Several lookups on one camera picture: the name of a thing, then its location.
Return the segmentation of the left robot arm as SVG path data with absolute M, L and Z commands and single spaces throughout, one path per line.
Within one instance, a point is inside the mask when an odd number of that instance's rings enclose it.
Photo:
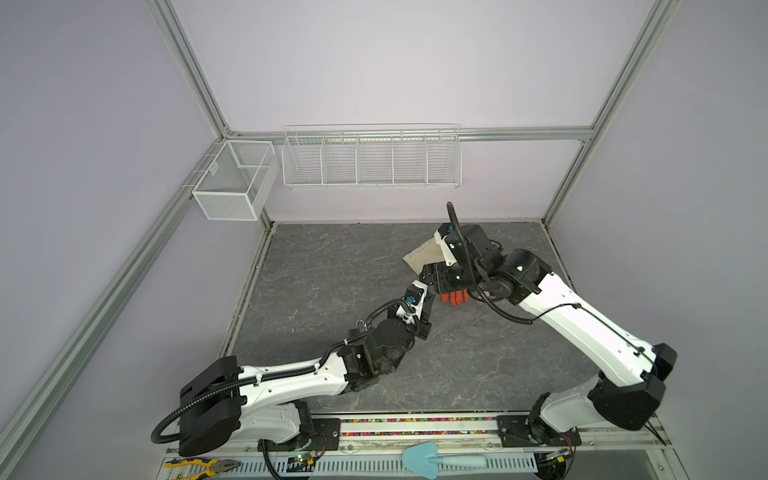
M 310 397 L 360 392 L 394 373 L 418 339 L 426 339 L 434 295 L 414 294 L 374 310 L 318 359 L 269 367 L 217 359 L 187 383 L 179 406 L 154 427 L 155 444 L 175 442 L 182 457 L 243 438 L 289 444 L 314 433 Z

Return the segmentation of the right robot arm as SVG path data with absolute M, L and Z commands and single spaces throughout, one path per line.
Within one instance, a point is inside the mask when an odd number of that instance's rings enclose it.
M 519 446 L 576 446 L 579 428 L 594 423 L 643 429 L 660 407 L 677 352 L 618 326 L 532 251 L 506 253 L 479 225 L 461 225 L 452 203 L 446 210 L 449 220 L 434 235 L 443 258 L 423 267 L 421 282 L 438 295 L 474 298 L 512 323 L 544 323 L 598 368 L 573 388 L 541 394 L 506 437 Z

